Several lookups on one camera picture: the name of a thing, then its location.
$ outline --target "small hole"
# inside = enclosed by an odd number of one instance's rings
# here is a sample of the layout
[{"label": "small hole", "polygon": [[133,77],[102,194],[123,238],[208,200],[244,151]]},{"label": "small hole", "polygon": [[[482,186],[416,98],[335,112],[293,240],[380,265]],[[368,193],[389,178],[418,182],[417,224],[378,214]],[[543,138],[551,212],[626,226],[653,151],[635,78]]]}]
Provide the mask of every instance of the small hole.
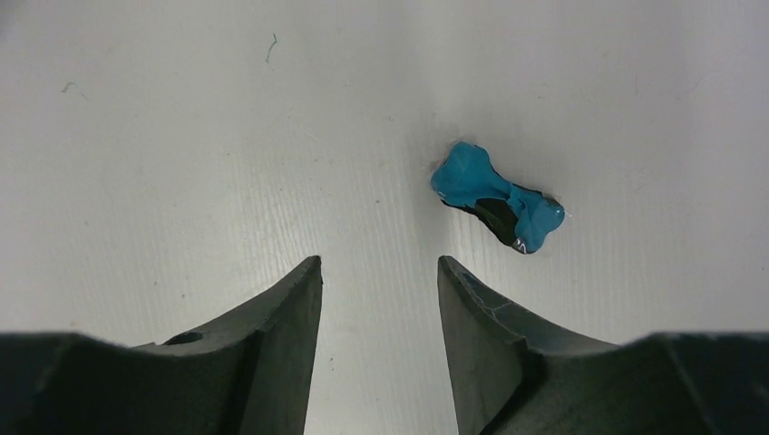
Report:
[{"label": "small hole", "polygon": [[171,338],[168,342],[164,343],[165,346],[173,346],[174,344],[187,344],[187,343],[195,343],[198,340],[203,338],[202,333],[180,333],[179,335]]}]

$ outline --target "blue object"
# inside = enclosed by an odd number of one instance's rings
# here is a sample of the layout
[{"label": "blue object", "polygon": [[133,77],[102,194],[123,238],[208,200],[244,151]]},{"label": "blue object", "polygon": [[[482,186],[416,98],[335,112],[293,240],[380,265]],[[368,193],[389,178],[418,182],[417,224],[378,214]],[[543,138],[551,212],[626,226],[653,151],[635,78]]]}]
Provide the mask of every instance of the blue object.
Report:
[{"label": "blue object", "polygon": [[513,247],[524,254],[540,249],[545,236],[558,228],[566,215],[563,206],[545,198],[541,192],[521,188],[502,178],[494,170],[486,150],[464,141],[454,145],[430,184],[451,207],[476,209],[479,200],[504,201],[518,220],[511,222],[518,238]]}]

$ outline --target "black object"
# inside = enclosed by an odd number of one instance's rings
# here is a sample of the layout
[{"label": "black object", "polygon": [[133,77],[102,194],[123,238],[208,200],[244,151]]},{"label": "black object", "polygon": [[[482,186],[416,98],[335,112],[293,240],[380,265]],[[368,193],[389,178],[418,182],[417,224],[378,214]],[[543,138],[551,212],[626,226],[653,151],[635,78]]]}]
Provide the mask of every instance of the black object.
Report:
[{"label": "black object", "polygon": [[769,433],[769,334],[616,346],[542,319],[450,257],[438,290],[460,435]]},{"label": "black object", "polygon": [[[528,190],[541,195],[548,204],[554,207],[563,206],[554,198],[545,196],[538,190],[530,190],[516,186],[519,189]],[[512,212],[512,209],[508,205],[507,201],[496,198],[479,198],[475,201],[475,207],[454,207],[450,206],[446,201],[441,201],[445,206],[456,208],[465,213],[469,213],[478,220],[480,220],[499,240],[503,245],[511,247],[522,254],[533,254],[537,251],[527,251],[526,247],[521,243],[521,240],[515,234],[515,226],[518,225],[518,217]]]},{"label": "black object", "polygon": [[320,258],[163,345],[76,333],[0,336],[0,433],[301,434],[320,320]]}]

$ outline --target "blue wrapped object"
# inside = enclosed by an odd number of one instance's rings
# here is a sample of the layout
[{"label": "blue wrapped object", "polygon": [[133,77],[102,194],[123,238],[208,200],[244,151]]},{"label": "blue wrapped object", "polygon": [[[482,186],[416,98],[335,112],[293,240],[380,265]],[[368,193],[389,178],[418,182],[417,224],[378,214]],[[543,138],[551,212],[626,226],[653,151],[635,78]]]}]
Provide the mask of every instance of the blue wrapped object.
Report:
[{"label": "blue wrapped object", "polygon": [[523,254],[539,250],[566,215],[555,199],[502,178],[486,150],[464,141],[454,145],[430,184],[444,204],[474,214]]}]

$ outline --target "textured white surface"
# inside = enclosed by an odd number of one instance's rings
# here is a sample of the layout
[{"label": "textured white surface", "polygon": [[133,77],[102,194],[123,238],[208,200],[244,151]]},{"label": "textured white surface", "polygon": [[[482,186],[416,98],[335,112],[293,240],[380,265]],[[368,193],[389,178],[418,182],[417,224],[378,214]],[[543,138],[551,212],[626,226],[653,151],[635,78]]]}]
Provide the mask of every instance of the textured white surface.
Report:
[{"label": "textured white surface", "polygon": [[[601,339],[765,329],[768,21],[760,0],[2,0],[0,328],[161,341],[321,254],[309,434],[456,431],[442,254]],[[572,214],[537,255],[429,190],[460,137]]]}]

